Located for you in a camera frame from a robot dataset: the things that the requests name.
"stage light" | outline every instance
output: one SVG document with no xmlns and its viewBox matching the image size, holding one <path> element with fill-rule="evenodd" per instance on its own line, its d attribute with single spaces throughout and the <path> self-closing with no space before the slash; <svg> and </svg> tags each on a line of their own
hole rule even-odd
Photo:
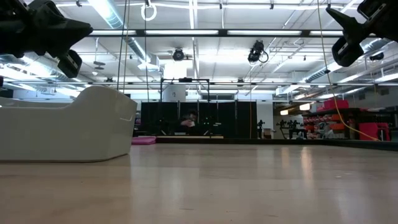
<svg viewBox="0 0 398 224">
<path fill-rule="evenodd" d="M 302 110 L 302 111 L 307 111 L 310 109 L 311 109 L 311 105 L 309 103 L 300 106 L 300 110 Z"/>
<path fill-rule="evenodd" d="M 288 110 L 280 111 L 280 115 L 288 115 L 288 114 L 289 114 Z"/>
</svg>

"black clamp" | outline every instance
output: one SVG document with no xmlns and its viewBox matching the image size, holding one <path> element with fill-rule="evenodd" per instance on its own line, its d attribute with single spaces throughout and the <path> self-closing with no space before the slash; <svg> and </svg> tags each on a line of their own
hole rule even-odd
<svg viewBox="0 0 398 224">
<path fill-rule="evenodd" d="M 80 4 L 80 0 L 76 0 L 76 5 L 77 5 L 78 7 L 83 7 L 83 5 Z"/>
</svg>

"spotlight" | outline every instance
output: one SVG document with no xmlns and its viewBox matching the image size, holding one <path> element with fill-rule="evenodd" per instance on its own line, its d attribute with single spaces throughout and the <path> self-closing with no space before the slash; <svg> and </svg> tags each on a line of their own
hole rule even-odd
<svg viewBox="0 0 398 224">
<path fill-rule="evenodd" d="M 384 59 L 384 53 L 381 52 L 381 53 L 379 53 L 379 54 L 377 54 L 377 55 L 370 56 L 369 59 L 370 59 L 372 62 L 374 62 L 374 61 L 376 61 L 376 60 L 383 60 L 383 59 Z"/>
<path fill-rule="evenodd" d="M 184 53 L 182 52 L 182 49 L 175 49 L 175 52 L 173 54 L 173 59 L 176 62 L 180 62 L 185 58 Z"/>
<path fill-rule="evenodd" d="M 238 79 L 238 83 L 244 83 L 243 78 Z"/>
<path fill-rule="evenodd" d="M 267 60 L 261 61 L 260 59 L 262 58 L 262 55 L 265 54 L 267 56 Z M 254 43 L 253 48 L 250 49 L 250 54 L 248 57 L 249 63 L 256 63 L 260 61 L 261 63 L 266 63 L 268 61 L 269 57 L 267 52 L 264 51 L 264 44 L 261 41 L 256 40 L 256 43 Z"/>
</svg>

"pink mat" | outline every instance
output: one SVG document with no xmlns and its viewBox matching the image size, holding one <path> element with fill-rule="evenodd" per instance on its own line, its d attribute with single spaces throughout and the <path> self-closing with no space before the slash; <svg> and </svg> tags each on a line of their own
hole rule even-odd
<svg viewBox="0 0 398 224">
<path fill-rule="evenodd" d="M 142 136 L 131 139 L 131 144 L 155 144 L 156 136 Z"/>
</svg>

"wooden floor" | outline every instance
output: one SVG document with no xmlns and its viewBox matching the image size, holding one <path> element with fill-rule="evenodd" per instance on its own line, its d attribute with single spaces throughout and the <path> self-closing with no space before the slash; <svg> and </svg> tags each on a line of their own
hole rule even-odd
<svg viewBox="0 0 398 224">
<path fill-rule="evenodd" d="M 0 164 L 0 223 L 398 222 L 398 153 L 158 144 L 92 164 Z"/>
</svg>

